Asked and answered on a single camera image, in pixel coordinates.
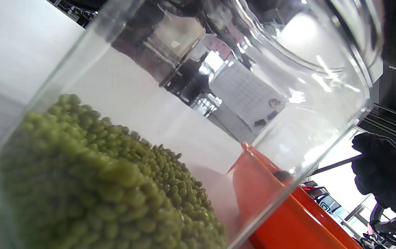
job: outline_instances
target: light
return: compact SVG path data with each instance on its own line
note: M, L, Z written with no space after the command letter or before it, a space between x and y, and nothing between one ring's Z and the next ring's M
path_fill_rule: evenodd
M326 73L336 82L341 82L341 80L338 78L336 74L334 74L328 67L327 64L324 62L324 60L321 58L321 56L317 55L316 60L318 61L319 65L326 71Z
M236 44L236 46L238 47L239 52L241 52L241 54L245 54L246 51L239 44Z
M292 95L289 98L289 102L293 104L300 104L302 102L305 102L305 96L303 92L295 91L290 88L290 94Z
M317 74L312 74L313 79L315 79L319 85L324 89L324 91L331 93L332 89L324 82L324 79L317 75Z
M305 82L305 80L303 80L303 79L301 79L301 78L299 78L299 77L298 77L298 81L301 82L301 83L303 83L303 84L307 84L307 82Z
M247 39L247 37L244 36L244 41L246 41L247 45L252 46L252 44L250 43L249 39Z
M207 63L214 72L216 72L224 63L224 60L220 57L219 52L210 51L204 59L204 62Z

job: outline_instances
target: window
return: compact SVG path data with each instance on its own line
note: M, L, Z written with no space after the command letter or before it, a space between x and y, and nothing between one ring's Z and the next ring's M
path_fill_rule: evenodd
M362 131L359 129L351 129L319 163L320 168L359 155L360 153L351 147L351 140L360 133ZM348 212L365 199L355 186L355 174L351 170L351 163L314 175L312 180L319 186L326 187L331 196Z

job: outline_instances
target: white surface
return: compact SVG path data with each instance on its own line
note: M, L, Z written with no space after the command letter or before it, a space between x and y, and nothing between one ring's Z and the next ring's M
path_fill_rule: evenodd
M0 0L0 138L82 32L83 28L45 0ZM184 109L184 114L178 118L191 117L191 110ZM183 129L184 134L194 133L187 127ZM147 137L151 136L155 141L163 139L156 138L156 134L147 134ZM179 149L188 141L163 143L172 143L174 149ZM219 177L229 162L221 164L220 153L213 155L205 159L205 167L215 165L215 175ZM217 186L220 181L213 180L213 183ZM221 205L224 201L224 198L216 200ZM0 237L0 249L5 248L7 244Z

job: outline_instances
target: clear glass container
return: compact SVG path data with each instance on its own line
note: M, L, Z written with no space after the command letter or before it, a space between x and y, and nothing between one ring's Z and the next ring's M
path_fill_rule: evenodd
M1 146L15 248L241 245L370 107L339 16L322 0L110 0ZM242 176L264 170L247 146L276 181L241 209Z

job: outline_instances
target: orange tray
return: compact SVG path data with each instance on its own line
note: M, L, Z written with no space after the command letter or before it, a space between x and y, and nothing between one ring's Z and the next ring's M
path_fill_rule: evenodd
M275 203L293 182L278 180L281 171L253 146L229 170L242 224L249 224ZM250 237L256 249L362 249L316 202L297 188Z

